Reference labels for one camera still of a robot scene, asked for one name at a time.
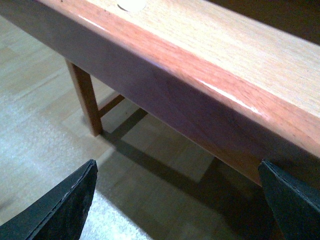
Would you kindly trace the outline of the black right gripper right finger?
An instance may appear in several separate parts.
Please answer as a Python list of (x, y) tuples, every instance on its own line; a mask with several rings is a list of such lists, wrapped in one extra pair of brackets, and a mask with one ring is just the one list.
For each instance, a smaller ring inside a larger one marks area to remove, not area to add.
[(286, 240), (320, 238), (320, 191), (263, 160), (258, 172), (268, 206)]

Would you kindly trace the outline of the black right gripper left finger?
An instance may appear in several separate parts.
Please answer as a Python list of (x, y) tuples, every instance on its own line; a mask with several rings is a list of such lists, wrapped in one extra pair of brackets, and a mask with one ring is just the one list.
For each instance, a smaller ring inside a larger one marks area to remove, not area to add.
[(78, 240), (93, 202), (98, 167), (91, 159), (1, 225), (2, 240)]

